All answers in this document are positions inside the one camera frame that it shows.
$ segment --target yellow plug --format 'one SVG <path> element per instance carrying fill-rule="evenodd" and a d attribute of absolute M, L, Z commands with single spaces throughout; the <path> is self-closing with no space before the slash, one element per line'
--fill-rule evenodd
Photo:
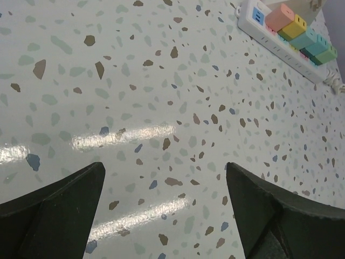
<path fill-rule="evenodd" d="M 299 15 L 295 15 L 295 20 L 278 31 L 278 34 L 289 42 L 290 40 L 304 33 L 306 30 L 307 22 Z"/>

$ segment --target power strip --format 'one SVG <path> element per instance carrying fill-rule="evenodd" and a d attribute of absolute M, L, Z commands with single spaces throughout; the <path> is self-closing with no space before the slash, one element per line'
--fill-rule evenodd
<path fill-rule="evenodd" d="M 309 58 L 284 40 L 265 24 L 265 17 L 271 12 L 260 0 L 244 0 L 236 10 L 238 27 L 267 48 L 286 64 L 318 84 L 327 78 L 327 65 L 316 66 Z"/>

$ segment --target floor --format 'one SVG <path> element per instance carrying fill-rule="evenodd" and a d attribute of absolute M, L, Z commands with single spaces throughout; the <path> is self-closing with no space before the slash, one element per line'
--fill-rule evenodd
<path fill-rule="evenodd" d="M 344 96 L 241 32 L 239 2 L 3 4 L 0 202 L 103 162 L 86 259 L 244 258 L 229 161 L 345 208 Z"/>

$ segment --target power outlet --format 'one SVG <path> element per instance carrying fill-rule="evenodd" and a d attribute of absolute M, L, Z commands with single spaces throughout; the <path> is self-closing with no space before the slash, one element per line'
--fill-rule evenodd
<path fill-rule="evenodd" d="M 253 11 L 253 19 L 257 21 L 259 24 L 264 25 L 265 16 L 262 12 L 260 12 L 256 7 L 254 7 Z"/>

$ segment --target blue speck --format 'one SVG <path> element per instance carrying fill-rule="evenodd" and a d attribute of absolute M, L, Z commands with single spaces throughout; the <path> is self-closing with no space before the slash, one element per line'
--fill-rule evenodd
<path fill-rule="evenodd" d="M 86 245 L 85 248 L 85 252 L 88 254 L 91 254 L 93 252 L 93 250 L 95 250 L 97 247 L 97 241 L 93 240 L 91 242 L 88 242 L 88 244 Z"/>
<path fill-rule="evenodd" d="M 220 228 L 220 230 L 223 232 L 225 229 L 227 229 L 229 227 L 229 223 L 227 222 L 223 222 L 222 227 Z"/>
<path fill-rule="evenodd" d="M 165 259 L 166 258 L 166 255 L 164 253 L 161 253 L 158 257 L 158 259 Z"/>
<path fill-rule="evenodd" d="M 154 188 L 156 188 L 156 187 L 157 187 L 157 180 L 154 180 L 154 181 L 151 183 L 149 189 L 152 190 L 152 189 L 154 189 Z"/>
<path fill-rule="evenodd" d="M 34 154 L 27 154 L 26 160 L 29 166 L 31 166 L 32 170 L 37 172 L 39 169 L 39 166 L 41 165 L 39 162 L 40 160 L 39 156 L 34 155 Z"/>
<path fill-rule="evenodd" d="M 109 135 L 109 128 L 108 127 L 102 127 L 101 131 L 99 132 L 99 135 L 102 137 Z"/>
<path fill-rule="evenodd" d="M 137 146 L 136 149 L 134 149 L 134 153 L 139 153 L 141 148 L 142 148 L 142 144 L 140 144 L 139 146 Z"/>

